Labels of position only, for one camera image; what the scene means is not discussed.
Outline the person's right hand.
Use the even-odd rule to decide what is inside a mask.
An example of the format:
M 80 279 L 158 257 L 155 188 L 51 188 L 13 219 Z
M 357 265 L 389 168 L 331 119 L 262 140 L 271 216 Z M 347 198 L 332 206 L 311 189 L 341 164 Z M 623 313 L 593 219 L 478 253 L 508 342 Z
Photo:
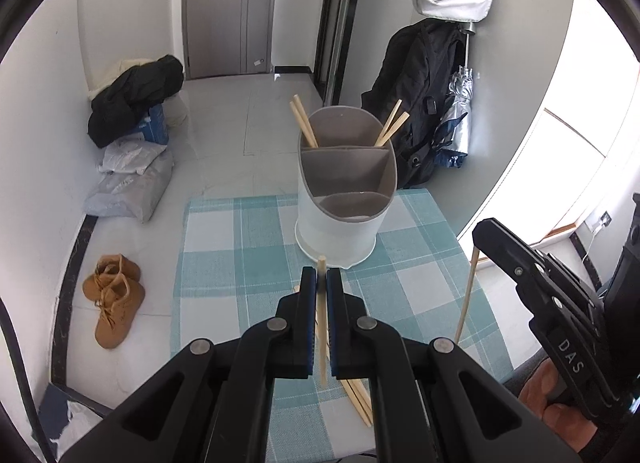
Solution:
M 550 402 L 559 379 L 560 374 L 553 362 L 546 359 L 527 379 L 518 399 L 572 449 L 579 452 L 588 445 L 597 432 L 597 426 L 586 419 L 579 409 Z

